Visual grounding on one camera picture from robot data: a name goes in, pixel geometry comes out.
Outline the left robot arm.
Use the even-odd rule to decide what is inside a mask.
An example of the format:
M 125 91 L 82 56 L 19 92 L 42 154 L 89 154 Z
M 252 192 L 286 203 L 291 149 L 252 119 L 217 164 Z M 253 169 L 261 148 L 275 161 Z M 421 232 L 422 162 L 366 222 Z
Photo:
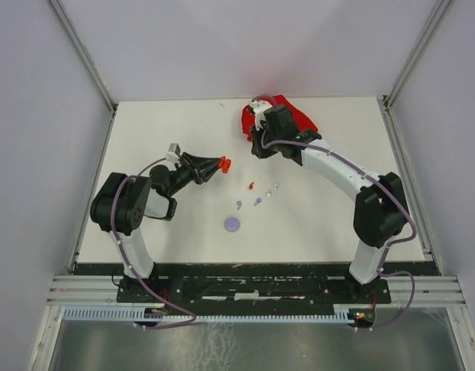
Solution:
M 134 293 L 143 301 L 156 299 L 161 283 L 152 277 L 154 261 L 144 242 L 142 222 L 172 220 L 178 207 L 177 192 L 191 183 L 203 185 L 217 172 L 228 173 L 231 164 L 226 156 L 206 158 L 171 151 L 136 175 L 110 173 L 97 191 L 90 219 L 115 243 L 124 275 L 137 279 Z

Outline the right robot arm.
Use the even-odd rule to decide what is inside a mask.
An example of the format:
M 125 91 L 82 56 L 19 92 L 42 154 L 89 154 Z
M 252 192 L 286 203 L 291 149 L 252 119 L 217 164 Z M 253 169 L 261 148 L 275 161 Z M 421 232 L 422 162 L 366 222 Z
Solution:
M 353 201 L 358 247 L 344 292 L 351 301 L 364 301 L 372 294 L 372 282 L 382 276 L 391 246 L 416 237 L 402 180 L 393 172 L 380 175 L 357 165 L 334 150 L 317 131 L 299 129 L 284 104 L 255 100 L 248 112 L 253 117 L 249 129 L 253 155 L 265 159 L 280 153 L 319 173 Z M 406 225 L 411 233 L 403 239 L 399 235 Z

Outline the orange earbud charging case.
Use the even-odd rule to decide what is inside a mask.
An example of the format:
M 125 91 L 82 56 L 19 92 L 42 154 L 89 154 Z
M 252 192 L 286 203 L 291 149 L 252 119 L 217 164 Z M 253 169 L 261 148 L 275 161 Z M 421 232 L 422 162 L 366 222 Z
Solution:
M 228 174 L 232 165 L 232 160 L 226 156 L 222 156 L 219 162 L 219 169 L 223 174 Z

